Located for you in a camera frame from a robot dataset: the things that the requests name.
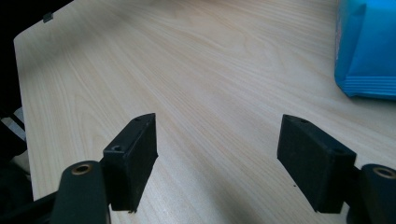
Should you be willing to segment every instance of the wood grain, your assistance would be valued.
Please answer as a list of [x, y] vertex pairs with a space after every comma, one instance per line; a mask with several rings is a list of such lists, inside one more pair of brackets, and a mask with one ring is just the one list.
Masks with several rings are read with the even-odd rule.
[[113, 223], [345, 223], [313, 212], [276, 159], [283, 114], [396, 160], [396, 104], [333, 80], [335, 1], [76, 0], [15, 39], [35, 198], [157, 114], [138, 212]]

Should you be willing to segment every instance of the wooden table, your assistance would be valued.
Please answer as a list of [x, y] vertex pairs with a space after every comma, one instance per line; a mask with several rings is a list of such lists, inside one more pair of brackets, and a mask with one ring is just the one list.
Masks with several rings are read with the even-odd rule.
[[113, 223], [346, 223], [276, 159], [283, 114], [395, 167], [396, 104], [333, 80], [336, 1], [76, 0], [15, 39], [35, 198], [157, 114], [159, 159]]

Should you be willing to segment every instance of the light wood tabletop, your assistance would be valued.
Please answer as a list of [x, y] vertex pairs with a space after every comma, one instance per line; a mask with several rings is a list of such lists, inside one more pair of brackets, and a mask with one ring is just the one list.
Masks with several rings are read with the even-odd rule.
[[335, 20], [335, 0], [75, 0], [15, 39], [35, 198], [156, 113], [160, 157], [113, 223], [346, 223], [276, 159], [290, 114], [395, 168], [396, 104], [338, 89]]

